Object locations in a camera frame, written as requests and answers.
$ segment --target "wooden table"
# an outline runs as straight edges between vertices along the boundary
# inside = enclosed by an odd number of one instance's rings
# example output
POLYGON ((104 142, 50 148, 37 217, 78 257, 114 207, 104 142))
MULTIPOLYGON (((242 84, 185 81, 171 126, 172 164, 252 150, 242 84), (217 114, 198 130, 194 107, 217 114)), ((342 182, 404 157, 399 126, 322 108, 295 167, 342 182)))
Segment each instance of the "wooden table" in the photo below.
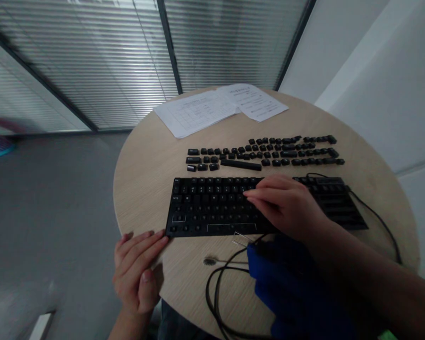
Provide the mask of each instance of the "wooden table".
MULTIPOLYGON (((177 98, 211 89, 195 90, 177 98)), ((113 199, 121 233, 133 231, 138 235, 165 228, 175 177, 265 177, 276 172, 294 177, 320 172, 342 177, 380 214, 398 241, 404 265, 417 271, 416 223, 408 200, 385 161, 361 136, 329 113, 300 99, 265 91, 288 105, 289 110, 261 123, 240 113, 183 139, 176 139, 154 112, 145 117, 129 135, 115 170, 113 199), (338 140, 334 147, 345 159, 345 165, 270 166, 263 167, 262 172, 230 167, 221 167, 214 173, 186 170, 189 148, 231 149, 247 145, 250 138, 297 135, 334 135, 338 140)), ((356 205, 370 230, 353 234, 393 259, 394 248, 382 225, 368 210, 356 205)), ((164 280, 161 297, 190 322, 218 338, 222 336, 204 296, 213 268, 204 266, 203 258, 228 259, 240 249, 231 239, 232 236, 175 238, 161 255, 164 280)), ((245 261, 246 253, 237 260, 245 261)), ((256 297, 254 286, 254 280, 245 273, 225 272, 220 294, 221 315, 236 330, 270 334, 274 316, 256 297)))

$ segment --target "fingernail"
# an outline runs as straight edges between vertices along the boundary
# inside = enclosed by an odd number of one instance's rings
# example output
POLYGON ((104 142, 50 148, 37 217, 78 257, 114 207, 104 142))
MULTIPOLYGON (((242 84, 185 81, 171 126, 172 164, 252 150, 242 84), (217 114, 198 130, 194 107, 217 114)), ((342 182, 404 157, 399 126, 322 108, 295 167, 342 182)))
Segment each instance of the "fingernail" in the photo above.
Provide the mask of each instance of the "fingernail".
POLYGON ((146 271, 142 275, 143 282, 149 282, 151 280, 151 274, 146 271))

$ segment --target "white paper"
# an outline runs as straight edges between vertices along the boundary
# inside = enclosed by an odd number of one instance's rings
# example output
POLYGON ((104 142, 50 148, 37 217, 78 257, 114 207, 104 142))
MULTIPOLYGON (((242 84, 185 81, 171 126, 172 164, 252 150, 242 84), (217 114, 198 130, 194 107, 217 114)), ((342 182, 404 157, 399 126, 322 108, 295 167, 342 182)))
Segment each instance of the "white paper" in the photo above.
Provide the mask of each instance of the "white paper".
POLYGON ((250 84, 222 86, 216 92, 234 102, 246 116, 258 122, 288 110, 288 106, 250 84))
POLYGON ((235 103, 216 91, 166 102, 154 111, 176 138, 184 138, 239 112, 235 103))

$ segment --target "mechanical keyboard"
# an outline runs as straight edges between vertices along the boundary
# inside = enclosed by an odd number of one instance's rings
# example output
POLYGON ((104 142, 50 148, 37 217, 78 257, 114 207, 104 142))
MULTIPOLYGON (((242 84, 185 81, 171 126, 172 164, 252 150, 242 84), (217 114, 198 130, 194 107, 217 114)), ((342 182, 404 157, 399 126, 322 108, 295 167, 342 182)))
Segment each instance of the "mechanical keyboard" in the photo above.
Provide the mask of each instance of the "mechanical keyboard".
MULTIPOLYGON (((175 178, 165 234, 169 237, 278 233, 242 193, 263 178, 175 178)), ((368 229, 340 177, 293 177, 326 216, 347 230, 368 229)))

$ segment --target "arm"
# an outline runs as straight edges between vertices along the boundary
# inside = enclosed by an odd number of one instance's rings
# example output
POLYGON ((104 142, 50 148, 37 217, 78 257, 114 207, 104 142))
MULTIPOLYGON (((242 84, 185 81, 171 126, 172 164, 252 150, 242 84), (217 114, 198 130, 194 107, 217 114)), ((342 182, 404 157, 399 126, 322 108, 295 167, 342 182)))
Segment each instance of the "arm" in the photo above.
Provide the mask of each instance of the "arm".
POLYGON ((315 259, 332 264, 390 322, 395 335, 425 339, 425 280, 329 220, 308 189, 287 176, 269 176, 244 195, 315 259))
POLYGON ((153 309, 159 301, 151 262, 168 242, 161 230, 146 232, 131 239, 125 234, 115 246, 113 284, 123 302, 109 340, 143 340, 153 309))

